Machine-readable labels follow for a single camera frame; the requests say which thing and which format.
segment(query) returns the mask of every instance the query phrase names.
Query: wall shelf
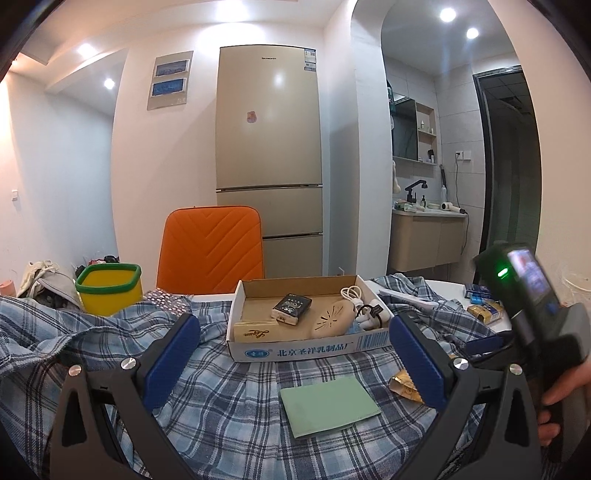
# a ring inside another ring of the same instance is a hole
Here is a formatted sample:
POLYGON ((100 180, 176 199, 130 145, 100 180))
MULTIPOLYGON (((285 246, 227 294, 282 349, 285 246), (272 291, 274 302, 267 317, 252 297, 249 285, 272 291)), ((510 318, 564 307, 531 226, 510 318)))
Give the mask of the wall shelf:
POLYGON ((421 130, 420 128, 417 128, 417 131, 420 134, 425 134, 425 135, 428 135, 429 137, 437 138, 437 135, 436 134, 432 134, 430 132, 427 132, 426 130, 421 130))
POLYGON ((437 165, 437 163, 426 162, 423 160, 413 160, 412 158, 404 158, 404 157, 392 157, 392 160, 404 160, 404 161, 411 161, 413 163, 422 163, 423 165, 437 165))
POLYGON ((418 157, 428 158, 429 150, 433 150, 437 162, 439 161, 439 152, 437 152, 437 132, 435 128, 435 110, 417 102, 418 157), (425 125, 425 128, 421 129, 421 123, 425 125))

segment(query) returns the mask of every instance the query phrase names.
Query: bathroom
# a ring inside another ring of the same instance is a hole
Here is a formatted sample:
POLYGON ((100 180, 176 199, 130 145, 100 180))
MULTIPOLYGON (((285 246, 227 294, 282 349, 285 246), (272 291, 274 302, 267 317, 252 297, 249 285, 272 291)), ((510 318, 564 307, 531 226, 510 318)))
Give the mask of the bathroom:
POLYGON ((486 0, 400 0, 381 38, 396 175, 388 272, 477 282, 486 247, 537 243, 540 146, 520 60, 486 0))

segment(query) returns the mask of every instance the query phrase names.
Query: yellow bin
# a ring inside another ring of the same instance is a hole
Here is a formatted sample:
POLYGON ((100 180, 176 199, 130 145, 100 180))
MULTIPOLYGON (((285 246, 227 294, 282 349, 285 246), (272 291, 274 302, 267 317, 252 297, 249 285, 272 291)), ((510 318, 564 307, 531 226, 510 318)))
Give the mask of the yellow bin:
POLYGON ((142 269, 130 263, 89 265, 76 280, 84 308, 103 317, 113 315, 142 299, 142 269))

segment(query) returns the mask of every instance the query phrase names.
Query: faucet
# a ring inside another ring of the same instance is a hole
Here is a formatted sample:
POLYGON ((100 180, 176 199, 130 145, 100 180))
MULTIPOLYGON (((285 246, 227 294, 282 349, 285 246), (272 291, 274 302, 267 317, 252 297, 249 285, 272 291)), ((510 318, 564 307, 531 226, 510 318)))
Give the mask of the faucet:
POLYGON ((419 183, 421 184, 422 189, 427 188, 427 181, 426 180, 417 180, 415 183, 413 183, 412 185, 409 185, 408 187, 406 187, 404 189, 408 192, 407 202, 417 203, 417 194, 416 193, 414 194, 414 198, 413 198, 413 188, 415 188, 419 183))

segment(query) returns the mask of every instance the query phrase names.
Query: plaid blanket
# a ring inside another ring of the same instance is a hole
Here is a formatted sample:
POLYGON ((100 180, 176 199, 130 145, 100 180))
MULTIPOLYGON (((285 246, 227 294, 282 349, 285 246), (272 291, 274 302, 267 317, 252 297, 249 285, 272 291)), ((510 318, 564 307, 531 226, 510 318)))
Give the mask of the plaid blanket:
MULTIPOLYGON (((422 278, 397 274, 376 281, 440 301, 432 314, 418 312, 419 326, 448 353, 457 354, 464 342, 491 334, 422 278)), ((388 389, 388 380, 402 367, 391 346, 308 361, 239 364, 225 345, 230 303, 178 300, 199 317, 201 342, 168 403, 154 415, 200 478, 390 478, 435 417, 434 410, 388 389), (294 439, 279 390, 346 375, 359 380, 382 413, 340 432, 294 439)), ((391 297, 384 301, 395 314, 413 309, 391 297)), ((33 470, 48 478, 48 439, 67 367, 80 363, 88 370, 112 368, 162 338, 175 319, 149 302, 97 317, 0 297, 0 421, 33 470)), ((457 451, 471 441, 479 415, 474 409, 457 451)), ((112 421, 130 464, 148 475, 124 426, 115 415, 112 421)))

